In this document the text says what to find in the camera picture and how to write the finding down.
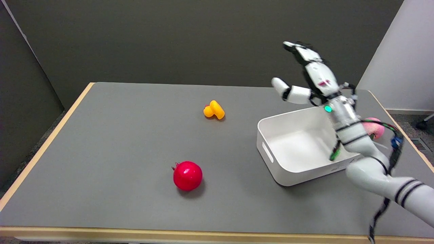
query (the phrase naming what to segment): green led light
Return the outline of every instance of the green led light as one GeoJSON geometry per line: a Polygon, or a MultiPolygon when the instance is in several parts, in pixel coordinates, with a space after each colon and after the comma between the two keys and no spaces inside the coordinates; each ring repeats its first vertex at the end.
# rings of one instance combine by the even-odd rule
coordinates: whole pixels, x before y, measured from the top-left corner
{"type": "Polygon", "coordinates": [[[330,113],[333,109],[330,106],[324,106],[324,110],[330,113]]]}

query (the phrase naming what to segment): white plastic bin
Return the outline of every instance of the white plastic bin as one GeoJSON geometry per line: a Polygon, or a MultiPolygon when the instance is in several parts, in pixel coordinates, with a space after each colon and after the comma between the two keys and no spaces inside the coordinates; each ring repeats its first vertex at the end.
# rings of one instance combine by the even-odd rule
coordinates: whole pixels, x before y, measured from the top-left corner
{"type": "Polygon", "coordinates": [[[346,168],[357,153],[341,145],[334,162],[329,160],[336,135],[322,106],[262,119],[256,146],[274,180],[296,185],[346,168]]]}

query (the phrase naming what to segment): table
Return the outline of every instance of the table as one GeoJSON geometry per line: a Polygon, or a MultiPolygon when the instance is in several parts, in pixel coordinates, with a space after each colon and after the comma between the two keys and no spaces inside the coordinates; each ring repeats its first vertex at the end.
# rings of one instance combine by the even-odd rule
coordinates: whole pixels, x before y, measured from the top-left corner
{"type": "MultiPolygon", "coordinates": [[[[358,114],[394,122],[369,92],[358,114]]],[[[257,123],[310,107],[273,88],[91,83],[0,200],[0,235],[24,240],[176,243],[368,243],[382,198],[340,171],[284,188],[256,149],[257,123]],[[202,110],[211,100],[222,121],[202,110]],[[197,162],[204,182],[178,191],[171,166],[197,162]]],[[[389,146],[390,132],[380,143],[389,146]]],[[[395,175],[434,186],[407,141],[395,175]]],[[[378,243],[434,243],[434,230],[393,203],[378,243]]]]}

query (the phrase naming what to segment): gray tabletop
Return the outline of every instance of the gray tabletop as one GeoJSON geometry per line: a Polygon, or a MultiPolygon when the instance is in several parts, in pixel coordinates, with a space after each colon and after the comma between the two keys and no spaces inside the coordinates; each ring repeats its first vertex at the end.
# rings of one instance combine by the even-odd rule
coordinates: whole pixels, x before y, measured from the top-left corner
{"type": "MultiPolygon", "coordinates": [[[[391,122],[368,91],[358,94],[362,117],[391,122]]],[[[0,225],[366,235],[381,197],[343,171],[281,187],[256,149],[260,119],[306,107],[282,102],[272,88],[97,83],[0,212],[0,225]],[[222,121],[202,113],[213,99],[225,109],[222,121]],[[190,193],[172,181],[171,166],[186,160],[204,172],[190,193]]],[[[395,175],[434,186],[409,142],[395,175]]],[[[377,234],[434,230],[393,203],[377,234]]]]}

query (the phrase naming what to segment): blue connector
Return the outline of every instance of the blue connector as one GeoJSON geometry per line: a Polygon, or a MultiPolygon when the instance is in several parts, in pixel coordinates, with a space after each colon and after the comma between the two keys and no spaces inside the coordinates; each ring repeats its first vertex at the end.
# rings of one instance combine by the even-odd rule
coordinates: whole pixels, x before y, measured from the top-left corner
{"type": "Polygon", "coordinates": [[[399,145],[402,143],[402,138],[394,136],[392,140],[390,140],[390,142],[392,143],[392,147],[397,149],[399,145]]]}

